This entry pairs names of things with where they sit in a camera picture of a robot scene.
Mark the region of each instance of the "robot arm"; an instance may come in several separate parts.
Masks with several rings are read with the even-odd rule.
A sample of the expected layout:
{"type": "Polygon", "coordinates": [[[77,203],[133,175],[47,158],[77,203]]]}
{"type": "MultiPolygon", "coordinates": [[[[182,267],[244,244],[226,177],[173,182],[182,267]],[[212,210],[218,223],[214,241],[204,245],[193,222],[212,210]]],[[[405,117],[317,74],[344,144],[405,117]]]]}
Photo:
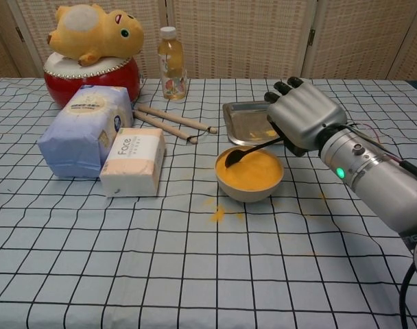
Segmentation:
{"type": "Polygon", "coordinates": [[[319,150],[321,160],[406,246],[417,244],[417,168],[347,125],[344,110],[297,77],[267,93],[268,120],[296,156],[319,150]]]}

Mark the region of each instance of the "black cable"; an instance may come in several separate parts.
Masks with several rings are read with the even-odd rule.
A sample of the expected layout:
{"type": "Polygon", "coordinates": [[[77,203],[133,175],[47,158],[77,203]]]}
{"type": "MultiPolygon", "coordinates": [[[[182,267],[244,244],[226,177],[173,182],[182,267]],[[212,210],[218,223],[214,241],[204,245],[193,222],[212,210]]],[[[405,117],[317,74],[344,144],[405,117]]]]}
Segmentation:
{"type": "Polygon", "coordinates": [[[405,312],[405,296],[407,295],[408,284],[412,279],[416,266],[412,263],[403,278],[401,290],[399,291],[399,314],[401,314],[402,329],[408,329],[407,313],[405,312]]]}
{"type": "Polygon", "coordinates": [[[189,142],[193,137],[196,137],[196,138],[198,138],[198,137],[201,137],[202,135],[204,135],[206,132],[208,132],[208,131],[210,131],[210,128],[211,127],[208,127],[207,128],[207,130],[204,130],[203,132],[201,132],[200,134],[198,134],[198,135],[191,135],[191,136],[189,136],[189,137],[187,137],[186,138],[186,142],[189,142]]]}
{"type": "Polygon", "coordinates": [[[372,140],[369,136],[363,134],[362,132],[360,132],[359,130],[356,130],[354,127],[351,127],[349,125],[342,125],[343,127],[349,129],[351,132],[353,132],[354,134],[358,135],[359,137],[361,137],[362,139],[364,139],[365,141],[368,141],[369,143],[372,143],[374,146],[378,147],[379,149],[382,149],[384,152],[391,154],[392,156],[395,156],[397,158],[399,158],[399,156],[397,156],[396,154],[394,154],[393,152],[389,151],[388,149],[386,149],[384,146],[382,146],[381,144],[379,144],[378,142],[372,140]]]}
{"type": "MultiPolygon", "coordinates": [[[[372,143],[374,146],[378,147],[379,149],[382,149],[384,152],[386,152],[388,154],[391,154],[391,156],[396,157],[397,158],[396,161],[398,160],[399,157],[396,154],[393,154],[392,152],[387,150],[384,146],[382,146],[381,144],[372,140],[369,136],[367,136],[367,135],[363,134],[362,132],[360,132],[359,130],[356,130],[355,128],[353,128],[353,125],[356,125],[356,123],[351,123],[350,125],[343,125],[342,127],[345,127],[347,129],[349,129],[351,132],[358,135],[359,137],[361,137],[365,141],[368,141],[369,143],[372,143]]],[[[399,166],[401,166],[402,168],[404,168],[408,172],[412,173],[417,178],[417,166],[415,166],[414,164],[412,164],[412,163],[410,163],[409,161],[406,161],[406,160],[399,160],[397,162],[399,163],[399,166]]]]}

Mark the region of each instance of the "red drum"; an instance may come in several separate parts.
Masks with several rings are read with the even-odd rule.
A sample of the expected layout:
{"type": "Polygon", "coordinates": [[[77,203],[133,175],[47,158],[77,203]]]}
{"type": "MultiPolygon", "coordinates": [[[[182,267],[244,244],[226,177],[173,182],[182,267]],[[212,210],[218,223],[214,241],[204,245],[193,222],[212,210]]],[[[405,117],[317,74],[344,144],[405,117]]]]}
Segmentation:
{"type": "Polygon", "coordinates": [[[44,79],[50,95],[61,107],[85,84],[126,87],[131,101],[140,93],[139,68],[134,58],[108,57],[81,66],[75,60],[52,53],[44,65],[44,79]]]}

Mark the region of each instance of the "bottle label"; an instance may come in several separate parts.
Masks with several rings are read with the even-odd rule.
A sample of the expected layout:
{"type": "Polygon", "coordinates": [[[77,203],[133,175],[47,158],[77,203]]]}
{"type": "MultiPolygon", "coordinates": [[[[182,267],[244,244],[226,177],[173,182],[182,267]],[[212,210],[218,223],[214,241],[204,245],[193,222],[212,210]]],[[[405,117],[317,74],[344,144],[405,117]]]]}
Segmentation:
{"type": "Polygon", "coordinates": [[[163,94],[182,98],[186,95],[187,74],[183,68],[170,67],[170,56],[158,55],[163,94]]]}

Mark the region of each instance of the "white tissue box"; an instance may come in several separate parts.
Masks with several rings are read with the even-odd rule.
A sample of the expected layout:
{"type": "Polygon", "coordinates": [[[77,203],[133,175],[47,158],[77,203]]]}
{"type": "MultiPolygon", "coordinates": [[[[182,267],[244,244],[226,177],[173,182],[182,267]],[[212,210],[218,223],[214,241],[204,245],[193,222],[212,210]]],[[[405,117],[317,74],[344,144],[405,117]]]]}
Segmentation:
{"type": "Polygon", "coordinates": [[[100,173],[105,195],[156,196],[164,153],[161,129],[120,129],[100,173]]]}

